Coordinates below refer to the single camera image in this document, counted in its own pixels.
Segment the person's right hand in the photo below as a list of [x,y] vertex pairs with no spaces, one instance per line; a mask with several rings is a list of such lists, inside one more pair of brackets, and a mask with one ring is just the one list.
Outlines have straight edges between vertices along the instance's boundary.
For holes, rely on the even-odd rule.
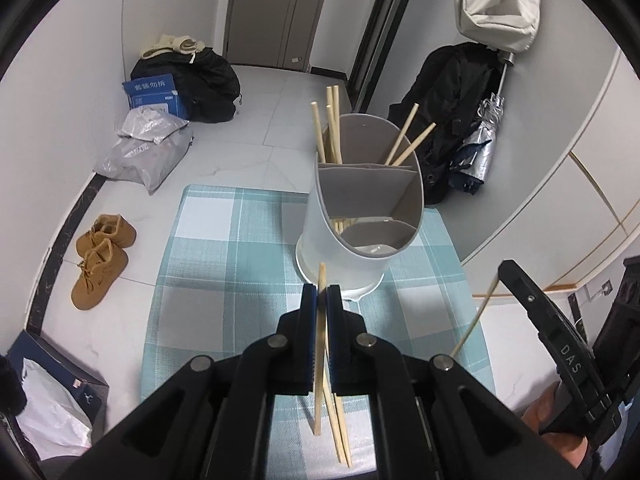
[[[559,385],[559,382],[554,382],[545,388],[544,392],[526,408],[522,415],[522,421],[531,430],[539,432],[540,427],[550,419]],[[543,434],[542,438],[585,479],[597,479],[602,476],[603,470],[599,455],[593,451],[587,438],[580,438],[574,434],[557,434],[556,432]]]

